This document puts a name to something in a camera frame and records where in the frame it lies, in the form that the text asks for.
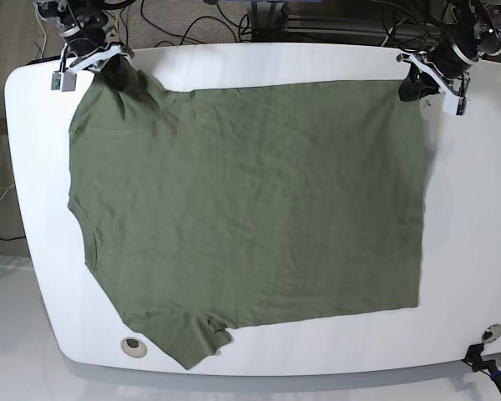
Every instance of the white table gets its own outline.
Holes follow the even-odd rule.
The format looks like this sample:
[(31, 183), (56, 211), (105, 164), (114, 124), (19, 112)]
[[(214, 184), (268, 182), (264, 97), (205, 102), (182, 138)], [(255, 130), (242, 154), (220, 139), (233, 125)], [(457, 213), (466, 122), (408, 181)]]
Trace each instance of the white table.
[[(328, 44), (249, 43), (156, 48), (134, 66), (168, 89), (250, 87), (338, 79), (403, 79), (397, 51)], [(91, 82), (50, 91), (57, 63), (15, 70), (5, 88), (13, 168), (28, 244), (58, 344), (74, 361), (184, 373), (133, 334), (84, 265), (78, 222), (67, 209), (68, 126)], [(405, 368), (463, 358), (501, 323), (501, 64), (472, 68), (467, 115), (421, 102), (433, 157), (426, 194), (423, 274), (415, 309), (231, 330), (234, 342), (189, 373), (311, 375)], [(120, 349), (141, 338), (146, 357)], [(501, 338), (487, 346), (501, 352)]]

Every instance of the black metal bracket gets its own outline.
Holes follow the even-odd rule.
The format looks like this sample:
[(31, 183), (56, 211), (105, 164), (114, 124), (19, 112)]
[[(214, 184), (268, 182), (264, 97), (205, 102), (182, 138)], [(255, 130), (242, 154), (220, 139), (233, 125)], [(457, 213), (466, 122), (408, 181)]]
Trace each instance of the black metal bracket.
[(483, 357), (481, 357), (482, 351), (484, 351), (484, 344), (470, 345), (463, 362), (470, 365), (471, 370), (475, 373), (482, 370), (488, 370), (490, 378), (501, 393), (501, 371), (498, 369), (493, 359), (488, 361), (483, 360)]

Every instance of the olive green t-shirt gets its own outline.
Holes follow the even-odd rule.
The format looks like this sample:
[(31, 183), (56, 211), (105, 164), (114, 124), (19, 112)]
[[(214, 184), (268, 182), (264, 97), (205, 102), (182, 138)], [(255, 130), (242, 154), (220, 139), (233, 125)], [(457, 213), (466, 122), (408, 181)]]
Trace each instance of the olive green t-shirt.
[(123, 322), (189, 369), (227, 328), (416, 307), (425, 150), (399, 84), (178, 93), (138, 73), (124, 93), (96, 76), (69, 208)]

